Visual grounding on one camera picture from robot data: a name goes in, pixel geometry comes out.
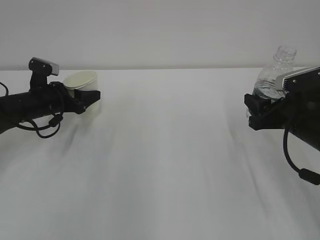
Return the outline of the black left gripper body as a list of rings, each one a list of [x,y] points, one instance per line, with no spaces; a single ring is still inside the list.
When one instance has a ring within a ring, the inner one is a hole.
[[[85,112],[85,105],[83,102],[72,97],[62,82],[53,81],[48,84],[52,91],[57,94],[60,112],[82,114]]]

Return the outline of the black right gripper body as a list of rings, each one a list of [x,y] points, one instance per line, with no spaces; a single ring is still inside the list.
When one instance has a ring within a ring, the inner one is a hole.
[[[274,103],[275,129],[286,129],[296,137],[320,135],[320,93],[288,93]]]

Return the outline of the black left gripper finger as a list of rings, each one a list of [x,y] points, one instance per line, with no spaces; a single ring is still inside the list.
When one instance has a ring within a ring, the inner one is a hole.
[[[75,90],[74,99],[76,100],[76,114],[93,114],[98,111],[101,92],[98,90]]]

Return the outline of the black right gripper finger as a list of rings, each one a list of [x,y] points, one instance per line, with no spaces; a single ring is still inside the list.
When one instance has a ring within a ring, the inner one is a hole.
[[[287,120],[282,109],[286,104],[284,98],[272,102],[271,99],[247,93],[244,95],[244,104],[250,113],[248,125],[253,130],[284,129]]]

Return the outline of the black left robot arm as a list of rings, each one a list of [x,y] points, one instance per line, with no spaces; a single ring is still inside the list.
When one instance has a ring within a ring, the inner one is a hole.
[[[71,96],[63,83],[54,81],[43,87],[36,87],[28,92],[5,95],[0,98],[0,132],[13,128],[39,132],[59,127],[64,113],[80,115],[88,107],[101,99],[98,90],[75,90]],[[34,120],[52,116],[45,126],[28,127],[22,123],[34,124]]]

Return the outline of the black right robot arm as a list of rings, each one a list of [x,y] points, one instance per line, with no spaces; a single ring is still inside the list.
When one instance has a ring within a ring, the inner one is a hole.
[[[244,104],[250,112],[248,125],[255,131],[289,127],[289,132],[294,136],[320,149],[319,102],[290,93],[272,102],[247,93],[244,95]]]

